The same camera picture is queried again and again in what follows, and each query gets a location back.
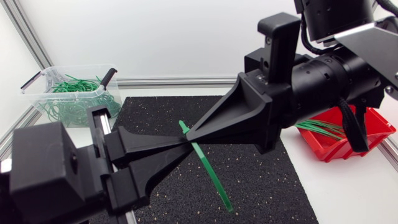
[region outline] black robotic end effector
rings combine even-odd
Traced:
[[[344,47],[317,58],[295,55],[299,27],[300,19],[287,14],[259,22],[265,47],[245,57],[245,73],[187,133],[189,141],[251,143],[265,153],[281,128],[339,106],[354,151],[369,150],[364,113],[384,97],[380,73]],[[348,103],[359,108],[356,114]]]
[[[12,170],[0,174],[8,223],[76,223],[107,209],[117,223],[192,151],[184,138],[111,133],[105,106],[88,110],[93,145],[76,148],[62,123],[14,131]]]
[[[17,129],[13,138],[9,195],[21,223],[82,222],[104,209],[106,164],[92,147],[77,149],[62,123]]]
[[[111,172],[102,178],[111,219],[123,222],[132,209],[149,205],[160,183],[192,151],[185,138],[129,133],[123,127],[111,132],[104,108],[88,111],[91,134],[102,144]]]
[[[282,112],[292,106],[287,102],[292,99],[290,84],[299,28],[300,19],[286,13],[258,23],[258,31],[266,36],[258,67],[238,75],[234,87],[187,133],[188,140],[251,143],[260,153],[275,148]]]

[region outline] green cable tie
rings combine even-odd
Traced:
[[[179,124],[182,128],[182,133],[187,134],[189,132],[189,128],[185,125],[185,123],[183,121],[179,121]],[[224,202],[224,205],[227,209],[227,211],[229,211],[230,213],[232,213],[234,211],[234,208],[232,207],[231,202],[229,201],[229,198],[227,196],[227,194],[225,193],[225,190],[220,182],[220,180],[218,179],[216,173],[214,172],[213,168],[211,167],[209,161],[207,160],[205,154],[203,153],[203,151],[200,149],[200,146],[198,145],[198,143],[196,142],[191,142],[192,147],[194,148],[195,152],[197,152],[201,162],[203,163],[203,165],[205,166],[207,173],[209,173],[211,180],[213,181],[222,201]]]

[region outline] speckled black mat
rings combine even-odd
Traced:
[[[182,136],[180,119],[192,127],[219,96],[126,98],[115,126],[136,134]],[[202,145],[234,213],[192,152],[136,211],[139,223],[318,223],[283,144],[260,155],[252,145]],[[90,220],[107,223],[106,214]]]

